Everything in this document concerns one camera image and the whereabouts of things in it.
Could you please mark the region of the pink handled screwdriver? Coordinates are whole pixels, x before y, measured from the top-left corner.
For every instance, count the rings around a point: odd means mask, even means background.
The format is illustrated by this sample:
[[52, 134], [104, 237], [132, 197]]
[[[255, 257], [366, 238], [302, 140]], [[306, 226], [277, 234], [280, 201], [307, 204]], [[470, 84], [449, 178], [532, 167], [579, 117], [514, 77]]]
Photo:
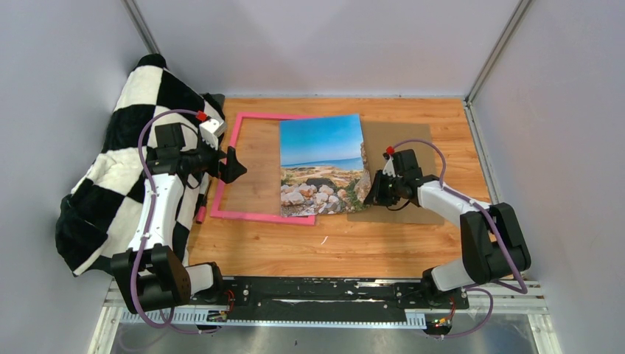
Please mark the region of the pink handled screwdriver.
[[212, 184], [211, 180], [208, 180], [206, 187], [203, 190], [202, 198], [200, 200], [200, 204], [195, 216], [196, 224], [202, 224], [206, 219], [206, 211], [207, 211], [207, 203], [208, 203], [208, 195], [210, 191], [210, 186]]

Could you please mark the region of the pink picture frame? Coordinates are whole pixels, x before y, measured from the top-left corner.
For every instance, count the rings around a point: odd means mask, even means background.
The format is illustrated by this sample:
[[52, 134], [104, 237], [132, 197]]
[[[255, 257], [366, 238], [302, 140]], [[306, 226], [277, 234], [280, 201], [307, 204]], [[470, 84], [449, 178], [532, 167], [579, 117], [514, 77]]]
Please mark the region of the pink picture frame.
[[[258, 112], [238, 113], [235, 123], [234, 123], [234, 127], [232, 128], [229, 145], [232, 146], [233, 148], [236, 147], [237, 141], [239, 139], [240, 131], [242, 129], [242, 124], [245, 119], [285, 121], [285, 120], [297, 120], [297, 119], [309, 119], [309, 118], [312, 118], [312, 116], [302, 116], [302, 115], [292, 115], [292, 114], [269, 114], [269, 113], [258, 113]], [[220, 203], [223, 199], [225, 188], [226, 188], [226, 184], [224, 182], [219, 181], [217, 183], [212, 206], [211, 206], [210, 213], [209, 213], [209, 215], [212, 218], [221, 218], [221, 219], [239, 220], [239, 221], [264, 222], [264, 223], [277, 223], [277, 224], [296, 225], [296, 226], [314, 226], [315, 225], [316, 219], [314, 215], [309, 215], [309, 216], [304, 216], [304, 217], [285, 218], [279, 215], [221, 210]]]

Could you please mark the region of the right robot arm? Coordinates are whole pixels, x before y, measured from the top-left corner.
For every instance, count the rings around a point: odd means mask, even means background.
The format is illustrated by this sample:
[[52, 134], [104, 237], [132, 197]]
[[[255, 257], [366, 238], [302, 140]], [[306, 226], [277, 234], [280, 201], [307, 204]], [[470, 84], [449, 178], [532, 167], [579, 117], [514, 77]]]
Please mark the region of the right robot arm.
[[475, 200], [440, 177], [425, 175], [413, 150], [389, 147], [383, 156], [385, 166], [375, 173], [365, 205], [395, 211], [404, 201], [442, 216], [460, 230], [461, 256], [422, 274], [421, 298], [427, 306], [439, 308], [458, 289], [500, 284], [508, 276], [518, 282], [511, 290], [527, 293], [521, 273], [530, 267], [531, 255], [510, 204]]

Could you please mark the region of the landscape beach photo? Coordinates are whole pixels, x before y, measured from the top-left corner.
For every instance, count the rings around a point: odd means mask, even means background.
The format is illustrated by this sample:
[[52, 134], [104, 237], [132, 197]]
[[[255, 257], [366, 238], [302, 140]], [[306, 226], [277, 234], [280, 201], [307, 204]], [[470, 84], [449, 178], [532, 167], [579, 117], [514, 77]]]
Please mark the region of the landscape beach photo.
[[359, 114], [279, 123], [280, 215], [363, 211], [371, 187]]

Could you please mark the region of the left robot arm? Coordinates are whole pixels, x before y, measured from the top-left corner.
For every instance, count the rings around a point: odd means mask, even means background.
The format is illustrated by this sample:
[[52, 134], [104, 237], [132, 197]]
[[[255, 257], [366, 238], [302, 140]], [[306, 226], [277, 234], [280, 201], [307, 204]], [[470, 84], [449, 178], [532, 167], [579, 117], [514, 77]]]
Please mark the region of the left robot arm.
[[154, 128], [156, 148], [143, 162], [145, 199], [136, 233], [126, 251], [111, 258], [111, 270], [128, 310], [166, 310], [189, 304], [193, 295], [209, 305], [220, 303], [226, 285], [214, 262], [184, 266], [173, 250], [181, 229], [182, 202], [189, 178], [204, 173], [231, 183], [247, 172], [236, 150], [220, 149], [226, 124], [202, 122], [194, 149], [185, 150], [183, 123]]

